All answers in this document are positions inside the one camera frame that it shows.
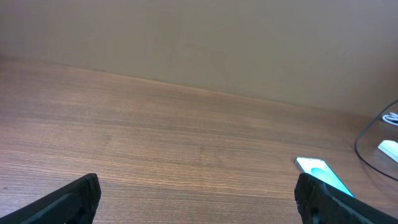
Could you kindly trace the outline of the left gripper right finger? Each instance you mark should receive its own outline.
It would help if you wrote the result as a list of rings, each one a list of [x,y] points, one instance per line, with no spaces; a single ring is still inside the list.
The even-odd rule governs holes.
[[[397,219],[326,182],[301,173],[294,190],[303,224],[396,224]]]

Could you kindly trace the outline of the teal screen smartphone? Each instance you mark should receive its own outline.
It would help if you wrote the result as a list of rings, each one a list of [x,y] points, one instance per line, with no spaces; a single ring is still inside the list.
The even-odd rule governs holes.
[[[346,193],[347,195],[354,197],[351,191],[345,186],[345,184],[324,160],[307,157],[296,157],[294,162],[300,172],[310,174],[331,185],[332,187]]]

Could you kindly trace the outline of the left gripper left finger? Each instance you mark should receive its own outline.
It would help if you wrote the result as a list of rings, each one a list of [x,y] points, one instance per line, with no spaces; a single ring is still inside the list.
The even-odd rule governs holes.
[[[98,176],[89,173],[1,217],[1,224],[93,223],[101,198]]]

